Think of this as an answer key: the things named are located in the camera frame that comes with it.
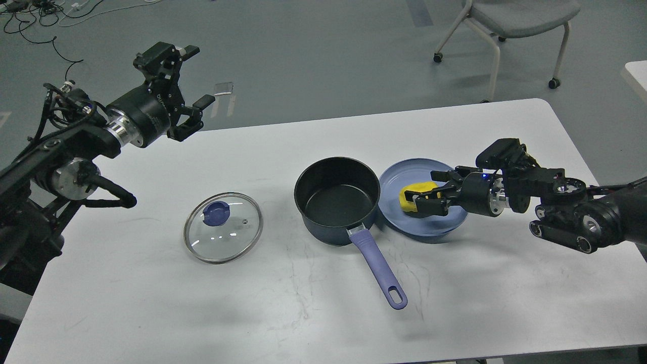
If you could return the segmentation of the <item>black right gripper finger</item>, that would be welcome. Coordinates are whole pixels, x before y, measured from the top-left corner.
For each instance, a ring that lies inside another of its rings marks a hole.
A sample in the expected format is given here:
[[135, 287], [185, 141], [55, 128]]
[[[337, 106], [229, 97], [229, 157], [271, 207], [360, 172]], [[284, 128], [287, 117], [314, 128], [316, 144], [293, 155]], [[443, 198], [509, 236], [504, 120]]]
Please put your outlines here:
[[431, 179], [434, 181], [445, 182], [444, 186], [453, 185], [458, 190], [471, 173], [480, 173], [481, 169], [469, 166], [456, 166], [450, 170], [432, 170]]
[[417, 213], [406, 213], [417, 217], [448, 216], [450, 207], [457, 205], [461, 189], [435, 188], [422, 193], [414, 199], [418, 206]]

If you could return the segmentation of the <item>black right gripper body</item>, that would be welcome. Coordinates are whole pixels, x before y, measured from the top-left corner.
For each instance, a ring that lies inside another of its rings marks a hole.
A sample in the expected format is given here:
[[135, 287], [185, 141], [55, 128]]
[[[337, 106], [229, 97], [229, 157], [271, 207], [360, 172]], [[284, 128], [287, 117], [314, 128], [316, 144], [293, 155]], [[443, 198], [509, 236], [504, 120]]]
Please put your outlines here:
[[497, 217], [503, 212], [503, 201], [498, 193], [503, 188], [503, 177], [492, 173], [472, 172], [463, 179], [457, 204], [469, 213]]

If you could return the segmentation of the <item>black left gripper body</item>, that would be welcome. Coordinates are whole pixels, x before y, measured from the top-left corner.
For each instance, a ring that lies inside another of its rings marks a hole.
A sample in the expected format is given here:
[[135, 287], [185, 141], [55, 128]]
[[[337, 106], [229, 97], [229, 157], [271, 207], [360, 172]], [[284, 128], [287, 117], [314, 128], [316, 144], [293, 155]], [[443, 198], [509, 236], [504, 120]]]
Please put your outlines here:
[[148, 147], [170, 127], [168, 111], [164, 103], [153, 96], [147, 85], [139, 85], [107, 108], [110, 132], [121, 147], [132, 144], [138, 148]]

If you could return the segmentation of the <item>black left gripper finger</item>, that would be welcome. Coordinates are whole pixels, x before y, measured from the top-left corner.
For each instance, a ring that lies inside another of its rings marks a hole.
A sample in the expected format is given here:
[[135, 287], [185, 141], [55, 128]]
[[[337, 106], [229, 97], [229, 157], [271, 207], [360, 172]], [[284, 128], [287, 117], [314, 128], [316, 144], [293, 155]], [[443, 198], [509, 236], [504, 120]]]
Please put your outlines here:
[[208, 108], [216, 97], [203, 95], [191, 106], [180, 103], [169, 108], [169, 129], [167, 136], [174, 141], [182, 142], [203, 128], [203, 111]]
[[132, 62], [144, 76], [144, 85], [153, 96], [170, 97], [177, 93], [179, 72], [183, 62], [200, 53], [194, 45], [176, 48], [173, 44], [158, 42], [147, 51], [138, 53]]

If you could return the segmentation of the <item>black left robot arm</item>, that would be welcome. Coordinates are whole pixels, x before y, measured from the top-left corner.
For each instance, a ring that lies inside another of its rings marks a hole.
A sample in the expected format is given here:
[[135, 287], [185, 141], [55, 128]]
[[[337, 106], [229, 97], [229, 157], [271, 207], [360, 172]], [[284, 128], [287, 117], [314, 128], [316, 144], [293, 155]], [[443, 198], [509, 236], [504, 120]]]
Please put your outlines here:
[[182, 65], [199, 52], [191, 44], [156, 43], [132, 63], [143, 83], [107, 106], [73, 80], [44, 84], [37, 132], [2, 170], [2, 270], [37, 270], [59, 256], [62, 232], [80, 207], [136, 205], [136, 197], [103, 176], [94, 159], [114, 159], [129, 144], [147, 148], [164, 135], [182, 142], [203, 128], [203, 112], [215, 97], [189, 105], [178, 85]]

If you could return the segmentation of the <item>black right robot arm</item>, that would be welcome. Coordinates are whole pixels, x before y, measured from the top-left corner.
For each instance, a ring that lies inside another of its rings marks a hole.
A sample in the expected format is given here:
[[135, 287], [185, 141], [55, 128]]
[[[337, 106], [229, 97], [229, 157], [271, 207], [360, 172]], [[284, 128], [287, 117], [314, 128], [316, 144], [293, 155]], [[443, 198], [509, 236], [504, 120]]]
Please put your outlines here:
[[589, 185], [567, 177], [562, 168], [545, 168], [516, 138], [497, 139], [476, 157], [476, 166], [433, 170], [432, 189], [407, 187], [401, 195], [414, 216], [446, 216], [459, 206], [480, 216], [498, 217], [504, 209], [525, 213], [532, 198], [540, 202], [529, 223], [534, 237], [591, 254], [628, 241], [645, 246], [645, 177], [628, 184]]

